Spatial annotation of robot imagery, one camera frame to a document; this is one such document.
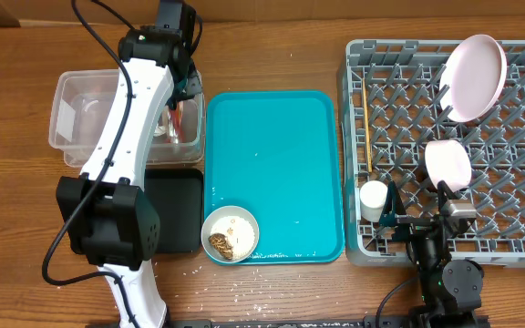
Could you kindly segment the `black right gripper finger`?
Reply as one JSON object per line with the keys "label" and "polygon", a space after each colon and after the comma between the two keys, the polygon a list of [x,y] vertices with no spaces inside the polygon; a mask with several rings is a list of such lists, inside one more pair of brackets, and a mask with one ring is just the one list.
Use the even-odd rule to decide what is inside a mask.
{"label": "black right gripper finger", "polygon": [[450,189],[444,180],[441,180],[437,184],[437,202],[446,203],[448,200],[458,200],[458,196]]}
{"label": "black right gripper finger", "polygon": [[406,208],[400,198],[400,193],[394,181],[387,185],[386,201],[383,207],[384,218],[394,218],[396,215],[406,215]]}

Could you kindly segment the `white cup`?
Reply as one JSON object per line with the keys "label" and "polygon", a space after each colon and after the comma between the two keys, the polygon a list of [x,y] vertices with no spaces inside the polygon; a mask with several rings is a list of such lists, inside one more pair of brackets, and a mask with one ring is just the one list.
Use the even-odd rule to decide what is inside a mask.
{"label": "white cup", "polygon": [[387,185],[379,180],[371,180],[362,185],[359,192],[361,216],[378,223],[386,203]]}

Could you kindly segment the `small pink bowl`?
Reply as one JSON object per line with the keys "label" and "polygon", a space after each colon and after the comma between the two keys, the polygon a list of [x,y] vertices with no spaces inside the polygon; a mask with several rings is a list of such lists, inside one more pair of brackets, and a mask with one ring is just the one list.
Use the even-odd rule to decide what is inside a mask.
{"label": "small pink bowl", "polygon": [[467,188],[472,177],[471,162],[465,148],[455,139],[428,142],[425,147],[427,174],[436,188],[444,181],[452,191]]}

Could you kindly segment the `wooden chopstick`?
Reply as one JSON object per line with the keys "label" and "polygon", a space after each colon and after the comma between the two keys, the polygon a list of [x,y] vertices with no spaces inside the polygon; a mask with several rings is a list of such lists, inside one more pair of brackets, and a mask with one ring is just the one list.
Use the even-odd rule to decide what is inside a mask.
{"label": "wooden chopstick", "polygon": [[372,155],[371,155],[371,142],[370,142],[370,131],[369,131],[369,115],[368,115],[368,102],[366,93],[366,79],[362,77],[362,104],[364,109],[364,127],[365,127],[365,156],[366,156],[366,167],[368,173],[372,173]]}

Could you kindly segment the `red silver snack wrapper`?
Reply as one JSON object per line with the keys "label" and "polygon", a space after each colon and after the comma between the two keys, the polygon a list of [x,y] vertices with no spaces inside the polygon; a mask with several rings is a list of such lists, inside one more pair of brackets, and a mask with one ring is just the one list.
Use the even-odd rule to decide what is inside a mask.
{"label": "red silver snack wrapper", "polygon": [[178,144],[183,141],[182,131],[183,103],[179,102],[175,109],[168,109],[168,140]]}

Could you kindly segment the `white napkin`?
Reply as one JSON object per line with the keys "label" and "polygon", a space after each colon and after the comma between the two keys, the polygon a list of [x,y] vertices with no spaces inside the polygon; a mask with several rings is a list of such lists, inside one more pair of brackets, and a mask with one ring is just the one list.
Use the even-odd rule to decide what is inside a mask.
{"label": "white napkin", "polygon": [[154,130],[155,137],[160,137],[160,136],[166,135],[167,133],[168,133],[168,128],[163,125],[157,125]]}

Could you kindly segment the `grey dishwasher rack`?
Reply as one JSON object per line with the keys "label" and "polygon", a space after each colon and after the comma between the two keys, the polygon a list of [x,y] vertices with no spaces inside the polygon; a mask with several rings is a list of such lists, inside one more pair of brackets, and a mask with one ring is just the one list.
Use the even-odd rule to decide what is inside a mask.
{"label": "grey dishwasher rack", "polygon": [[[430,216],[437,194],[424,175],[426,144],[455,139],[468,153],[472,180],[460,192],[478,216],[449,241],[452,255],[481,264],[525,268],[525,40],[503,43],[505,87],[496,106],[467,123],[447,118],[439,81],[448,40],[354,40],[338,72],[344,143],[345,254],[358,266],[406,266],[405,248],[389,228],[361,216],[359,192],[371,179],[394,181],[408,214]],[[362,77],[366,79],[372,173],[365,156]]]}

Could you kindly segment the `large white plate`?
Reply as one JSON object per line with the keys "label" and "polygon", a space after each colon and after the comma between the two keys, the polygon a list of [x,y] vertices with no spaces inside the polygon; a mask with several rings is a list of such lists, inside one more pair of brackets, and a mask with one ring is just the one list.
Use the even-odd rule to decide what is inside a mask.
{"label": "large white plate", "polygon": [[480,118],[497,102],[505,84],[507,59],[491,36],[474,35],[463,40],[446,62],[440,88],[448,90],[440,99],[447,118],[464,123]]}

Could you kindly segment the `grey bowl with rice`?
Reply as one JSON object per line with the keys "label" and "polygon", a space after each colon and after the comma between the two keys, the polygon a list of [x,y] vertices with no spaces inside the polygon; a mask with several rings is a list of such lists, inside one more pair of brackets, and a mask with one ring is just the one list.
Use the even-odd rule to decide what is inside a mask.
{"label": "grey bowl with rice", "polygon": [[[224,234],[233,247],[233,259],[224,260],[209,244],[213,233]],[[260,239],[257,220],[246,209],[238,206],[224,206],[208,215],[201,228],[201,243],[210,259],[220,265],[234,265],[246,261]]]}

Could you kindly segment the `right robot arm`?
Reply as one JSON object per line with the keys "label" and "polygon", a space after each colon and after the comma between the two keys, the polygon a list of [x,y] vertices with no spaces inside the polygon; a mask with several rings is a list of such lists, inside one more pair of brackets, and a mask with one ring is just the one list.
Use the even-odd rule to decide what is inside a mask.
{"label": "right robot arm", "polygon": [[481,306],[483,268],[471,260],[454,260],[448,242],[468,231],[477,216],[473,204],[460,200],[448,184],[437,184],[437,213],[431,217],[407,215],[396,184],[387,186],[386,202],[379,224],[392,227],[392,241],[403,242],[417,275],[399,284],[378,306],[376,323],[387,301],[412,282],[419,282],[423,304],[412,308],[403,327],[488,327],[478,318]]}

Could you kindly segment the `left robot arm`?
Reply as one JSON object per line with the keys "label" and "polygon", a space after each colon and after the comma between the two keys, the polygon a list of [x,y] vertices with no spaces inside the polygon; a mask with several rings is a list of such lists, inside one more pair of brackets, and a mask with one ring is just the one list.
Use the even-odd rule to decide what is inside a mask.
{"label": "left robot arm", "polygon": [[[192,32],[155,26],[127,32],[109,51],[119,66],[118,89],[98,144],[79,176],[57,185],[64,224],[43,259],[43,279],[65,286],[105,278],[122,327],[169,323],[151,264],[160,218],[145,194],[145,172],[161,112],[201,93],[191,58],[199,40]],[[64,237],[95,266],[93,272],[51,277],[49,264]]]}

